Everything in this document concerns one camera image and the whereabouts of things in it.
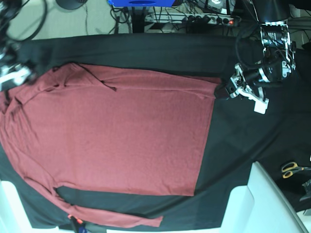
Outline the white foam block left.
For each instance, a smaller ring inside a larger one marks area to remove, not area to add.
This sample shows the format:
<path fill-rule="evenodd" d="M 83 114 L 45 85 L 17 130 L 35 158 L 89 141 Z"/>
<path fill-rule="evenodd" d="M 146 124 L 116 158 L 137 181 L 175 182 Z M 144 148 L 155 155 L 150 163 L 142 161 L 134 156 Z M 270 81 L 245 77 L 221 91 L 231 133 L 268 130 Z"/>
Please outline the white foam block left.
<path fill-rule="evenodd" d="M 31 226 L 15 186 L 0 182 L 1 233 L 59 233 L 59 228 L 35 229 Z"/>

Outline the black table stand column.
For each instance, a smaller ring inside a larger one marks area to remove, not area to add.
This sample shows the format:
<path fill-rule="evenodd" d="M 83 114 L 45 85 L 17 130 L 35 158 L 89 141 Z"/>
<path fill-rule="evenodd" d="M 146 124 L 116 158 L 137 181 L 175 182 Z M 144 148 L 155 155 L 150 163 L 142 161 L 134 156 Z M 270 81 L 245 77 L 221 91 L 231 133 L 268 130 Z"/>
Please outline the black table stand column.
<path fill-rule="evenodd" d="M 132 20 L 132 33 L 144 33 L 145 18 L 149 7 L 129 7 Z"/>

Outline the orange blue clamp bottom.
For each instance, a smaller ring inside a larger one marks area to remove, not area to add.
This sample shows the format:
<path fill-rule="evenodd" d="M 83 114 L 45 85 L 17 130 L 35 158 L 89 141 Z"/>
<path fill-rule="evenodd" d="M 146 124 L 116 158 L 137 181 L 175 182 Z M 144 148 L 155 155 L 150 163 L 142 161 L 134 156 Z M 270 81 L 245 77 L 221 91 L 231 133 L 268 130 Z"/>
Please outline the orange blue clamp bottom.
<path fill-rule="evenodd" d="M 84 224 L 79 223 L 74 217 L 70 219 L 70 224 L 74 233 L 88 233 L 88 230 L 85 228 Z"/>

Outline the yellow-handled scissors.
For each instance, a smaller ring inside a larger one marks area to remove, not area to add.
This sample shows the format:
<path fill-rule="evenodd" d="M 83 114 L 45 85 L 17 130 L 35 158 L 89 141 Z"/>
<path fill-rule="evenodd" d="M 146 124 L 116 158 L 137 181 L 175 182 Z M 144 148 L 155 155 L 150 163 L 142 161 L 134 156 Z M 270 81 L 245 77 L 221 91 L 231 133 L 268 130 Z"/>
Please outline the yellow-handled scissors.
<path fill-rule="evenodd" d="M 282 178 L 287 179 L 301 171 L 310 171 L 310 170 L 311 170 L 310 166 L 299 166 L 296 162 L 292 161 L 287 163 L 281 168 L 281 173 Z"/>

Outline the blue plastic box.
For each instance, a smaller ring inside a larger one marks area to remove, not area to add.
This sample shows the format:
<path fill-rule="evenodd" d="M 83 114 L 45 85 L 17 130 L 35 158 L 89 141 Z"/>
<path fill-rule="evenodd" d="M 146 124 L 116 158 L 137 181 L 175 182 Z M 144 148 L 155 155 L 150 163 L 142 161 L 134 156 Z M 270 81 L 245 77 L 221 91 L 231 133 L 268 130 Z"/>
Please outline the blue plastic box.
<path fill-rule="evenodd" d="M 115 7 L 171 7 L 175 0 L 108 0 Z"/>

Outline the white foam block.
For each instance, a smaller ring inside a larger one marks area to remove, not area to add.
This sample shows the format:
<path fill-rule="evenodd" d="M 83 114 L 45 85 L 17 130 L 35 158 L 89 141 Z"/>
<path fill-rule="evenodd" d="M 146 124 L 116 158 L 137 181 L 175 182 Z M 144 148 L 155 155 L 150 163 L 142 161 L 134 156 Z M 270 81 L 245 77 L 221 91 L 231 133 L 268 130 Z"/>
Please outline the white foam block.
<path fill-rule="evenodd" d="M 31 226 L 15 186 L 0 182 L 1 233 L 59 233 L 59 228 L 35 229 Z"/>
<path fill-rule="evenodd" d="M 286 197 L 259 162 L 251 167 L 247 185 L 229 195 L 221 233 L 307 233 Z"/>

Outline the red long-sleeve T-shirt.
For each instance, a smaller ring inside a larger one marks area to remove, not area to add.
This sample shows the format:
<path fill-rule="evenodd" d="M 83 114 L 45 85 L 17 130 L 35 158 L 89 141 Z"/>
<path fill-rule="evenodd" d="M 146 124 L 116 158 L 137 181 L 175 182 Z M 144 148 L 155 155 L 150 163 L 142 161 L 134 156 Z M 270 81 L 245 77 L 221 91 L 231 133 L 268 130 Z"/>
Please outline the red long-sleeve T-shirt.
<path fill-rule="evenodd" d="M 72 205 L 57 188 L 193 196 L 219 79 L 69 63 L 0 94 L 0 143 L 17 174 L 71 216 L 159 227 Z"/>

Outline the white foam block right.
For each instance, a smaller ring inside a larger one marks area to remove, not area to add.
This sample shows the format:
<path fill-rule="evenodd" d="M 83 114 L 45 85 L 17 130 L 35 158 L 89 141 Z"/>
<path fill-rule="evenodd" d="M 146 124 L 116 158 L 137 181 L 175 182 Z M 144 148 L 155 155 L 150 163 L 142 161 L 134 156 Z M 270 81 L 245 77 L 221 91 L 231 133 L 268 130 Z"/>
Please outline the white foam block right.
<path fill-rule="evenodd" d="M 259 162 L 251 167 L 247 185 L 229 195 L 221 233 L 307 233 L 286 197 Z"/>

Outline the white power strip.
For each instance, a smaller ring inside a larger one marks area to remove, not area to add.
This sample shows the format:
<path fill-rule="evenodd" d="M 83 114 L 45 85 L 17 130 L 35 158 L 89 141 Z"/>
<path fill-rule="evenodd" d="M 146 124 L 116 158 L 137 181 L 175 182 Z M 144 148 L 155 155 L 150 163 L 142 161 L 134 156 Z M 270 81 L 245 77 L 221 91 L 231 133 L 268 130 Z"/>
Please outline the white power strip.
<path fill-rule="evenodd" d="M 189 22 L 220 25 L 225 27 L 239 26 L 240 22 L 242 21 L 239 16 L 229 16 L 213 13 L 187 14 L 187 20 Z"/>

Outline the black table cloth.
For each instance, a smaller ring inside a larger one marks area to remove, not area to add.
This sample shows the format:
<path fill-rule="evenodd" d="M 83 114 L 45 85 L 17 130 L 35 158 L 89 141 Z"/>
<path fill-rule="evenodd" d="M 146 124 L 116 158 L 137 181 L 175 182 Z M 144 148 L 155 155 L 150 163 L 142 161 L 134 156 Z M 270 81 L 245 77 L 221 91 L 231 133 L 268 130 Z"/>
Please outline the black table cloth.
<path fill-rule="evenodd" d="M 38 78 L 69 63 L 140 69 L 178 76 L 209 77 L 227 81 L 237 57 L 231 37 L 204 34 L 119 34 L 37 40 L 21 46 L 22 61 L 36 64 Z M 82 220 L 100 229 L 126 231 L 182 231 L 221 225 L 230 191 L 248 180 L 251 164 L 259 161 L 270 173 L 296 211 L 309 209 L 299 201 L 303 172 L 283 179 L 280 168 L 294 160 L 310 164 L 311 54 L 295 53 L 297 74 L 280 87 L 269 88 L 265 114 L 254 112 L 251 100 L 216 100 L 207 143 L 193 196 L 152 196 L 57 188 L 65 202 L 145 218 L 161 216 L 159 227 L 112 227 Z M 30 187 L 13 169 L 0 145 L 0 176 L 12 182 L 21 196 L 32 226 L 51 228 L 68 223 L 65 211 Z"/>

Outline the black crumpled bag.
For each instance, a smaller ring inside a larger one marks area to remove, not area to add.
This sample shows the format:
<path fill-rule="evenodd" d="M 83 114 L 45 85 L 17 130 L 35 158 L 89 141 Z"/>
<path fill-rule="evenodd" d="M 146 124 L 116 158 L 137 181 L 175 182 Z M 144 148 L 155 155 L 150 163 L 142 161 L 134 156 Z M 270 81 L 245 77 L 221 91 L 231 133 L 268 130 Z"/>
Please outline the black crumpled bag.
<path fill-rule="evenodd" d="M 305 183 L 302 184 L 302 187 L 304 188 L 306 193 L 304 196 L 300 198 L 299 201 L 310 199 L 311 198 L 311 181 L 310 180 L 306 181 Z"/>

